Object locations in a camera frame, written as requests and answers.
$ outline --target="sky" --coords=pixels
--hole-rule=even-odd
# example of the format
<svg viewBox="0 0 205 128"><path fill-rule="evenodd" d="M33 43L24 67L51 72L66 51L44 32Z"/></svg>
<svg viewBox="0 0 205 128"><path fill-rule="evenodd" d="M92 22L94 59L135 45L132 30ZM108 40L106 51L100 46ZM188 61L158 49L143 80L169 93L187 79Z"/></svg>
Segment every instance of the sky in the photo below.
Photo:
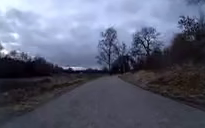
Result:
<svg viewBox="0 0 205 128"><path fill-rule="evenodd" d="M43 56L60 66L97 67L100 33L108 27L131 44L155 27L167 45L181 15L196 16L185 0L0 0L0 41L7 50Z"/></svg>

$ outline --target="distant trees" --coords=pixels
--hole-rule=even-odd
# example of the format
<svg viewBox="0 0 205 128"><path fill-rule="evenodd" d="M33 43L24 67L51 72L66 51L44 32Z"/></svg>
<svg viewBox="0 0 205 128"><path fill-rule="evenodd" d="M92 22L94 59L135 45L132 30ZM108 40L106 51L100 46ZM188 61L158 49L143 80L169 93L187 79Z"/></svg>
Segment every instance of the distant trees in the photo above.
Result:
<svg viewBox="0 0 205 128"><path fill-rule="evenodd" d="M0 43L0 78L48 76L63 72L61 67L47 62L42 57L33 58L15 50L5 55L2 50L3 46Z"/></svg>
<svg viewBox="0 0 205 128"><path fill-rule="evenodd" d="M108 28L105 32L101 33L102 39L98 44L99 55L96 57L98 63L107 67L111 71L111 65L117 58L118 50L118 39L117 31L114 28Z"/></svg>

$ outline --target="asphalt road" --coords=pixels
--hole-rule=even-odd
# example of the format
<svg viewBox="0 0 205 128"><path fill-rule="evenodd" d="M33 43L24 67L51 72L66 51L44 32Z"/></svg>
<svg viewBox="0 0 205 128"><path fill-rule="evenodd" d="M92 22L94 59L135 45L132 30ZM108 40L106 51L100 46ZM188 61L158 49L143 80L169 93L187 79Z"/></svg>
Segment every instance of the asphalt road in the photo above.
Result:
<svg viewBox="0 0 205 128"><path fill-rule="evenodd" d="M205 112L104 77L2 128L205 128Z"/></svg>

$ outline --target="dead vegetation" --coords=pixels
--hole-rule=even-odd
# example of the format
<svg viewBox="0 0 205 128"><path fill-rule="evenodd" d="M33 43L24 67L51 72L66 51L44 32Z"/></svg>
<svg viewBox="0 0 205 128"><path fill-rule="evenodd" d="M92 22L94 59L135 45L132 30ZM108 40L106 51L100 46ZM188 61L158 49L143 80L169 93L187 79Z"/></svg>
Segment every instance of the dead vegetation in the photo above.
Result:
<svg viewBox="0 0 205 128"><path fill-rule="evenodd" d="M162 71L140 71L122 78L146 90L205 110L204 65L185 64Z"/></svg>

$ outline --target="road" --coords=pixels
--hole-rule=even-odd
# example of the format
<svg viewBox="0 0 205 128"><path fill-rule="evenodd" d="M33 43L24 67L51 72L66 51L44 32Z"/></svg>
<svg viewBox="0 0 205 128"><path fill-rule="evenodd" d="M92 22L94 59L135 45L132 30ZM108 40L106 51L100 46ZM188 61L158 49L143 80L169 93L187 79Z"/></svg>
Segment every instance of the road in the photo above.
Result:
<svg viewBox="0 0 205 128"><path fill-rule="evenodd" d="M84 84L2 128L205 128L205 112L113 76Z"/></svg>

